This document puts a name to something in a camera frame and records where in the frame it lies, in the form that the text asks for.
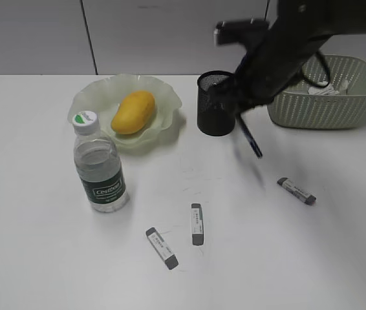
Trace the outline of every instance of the eraser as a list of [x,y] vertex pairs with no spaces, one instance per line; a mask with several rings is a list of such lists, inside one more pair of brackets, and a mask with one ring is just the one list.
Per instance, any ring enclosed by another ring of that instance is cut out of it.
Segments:
[[203,213],[199,203],[191,204],[191,239],[193,245],[203,245]]
[[151,245],[155,248],[157,254],[161,257],[167,268],[172,270],[178,265],[177,258],[157,230],[152,227],[145,232]]
[[307,191],[304,191],[302,188],[295,186],[294,182],[288,178],[280,178],[278,180],[278,184],[286,189],[288,192],[293,194],[296,198],[301,200],[303,203],[307,205],[312,205],[317,198],[314,195],[310,194]]

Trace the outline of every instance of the green logo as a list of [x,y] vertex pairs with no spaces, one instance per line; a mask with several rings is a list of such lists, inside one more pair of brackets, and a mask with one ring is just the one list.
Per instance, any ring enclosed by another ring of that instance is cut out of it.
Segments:
[[79,124],[85,124],[84,120],[82,119],[82,117],[80,115],[75,115],[75,121]]

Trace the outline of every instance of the gray wall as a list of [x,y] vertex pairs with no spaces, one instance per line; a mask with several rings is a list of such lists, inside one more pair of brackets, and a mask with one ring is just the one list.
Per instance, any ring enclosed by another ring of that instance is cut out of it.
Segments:
[[93,74],[79,0],[0,0],[0,74]]
[[[83,0],[100,74],[232,71],[244,51],[216,48],[217,21],[263,17],[266,0]],[[268,18],[276,19],[272,0]],[[366,36],[332,38],[331,54],[366,60]],[[94,74],[80,0],[0,0],[0,74]]]
[[[272,0],[268,12],[268,20],[276,20],[277,1]],[[366,34],[351,36],[334,36],[321,49],[325,54],[355,56],[366,60]]]
[[84,0],[100,74],[234,70],[240,46],[215,48],[218,21],[263,17],[266,0]]

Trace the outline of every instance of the bowl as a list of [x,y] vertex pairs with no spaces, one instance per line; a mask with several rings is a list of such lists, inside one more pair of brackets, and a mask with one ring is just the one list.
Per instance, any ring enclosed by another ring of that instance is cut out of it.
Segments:
[[[135,134],[117,134],[111,129],[111,120],[124,97],[137,90],[153,94],[156,108],[150,120]],[[68,113],[68,121],[78,112],[91,110],[98,114],[101,130],[119,147],[137,147],[157,138],[160,131],[169,128],[173,113],[182,106],[173,87],[152,76],[118,74],[87,85],[77,93]]]

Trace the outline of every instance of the yellow mango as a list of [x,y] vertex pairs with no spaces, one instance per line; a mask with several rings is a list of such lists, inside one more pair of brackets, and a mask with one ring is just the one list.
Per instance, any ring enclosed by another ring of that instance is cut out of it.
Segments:
[[134,134],[148,122],[155,110],[155,98],[145,90],[133,92],[123,99],[111,128],[119,134]]

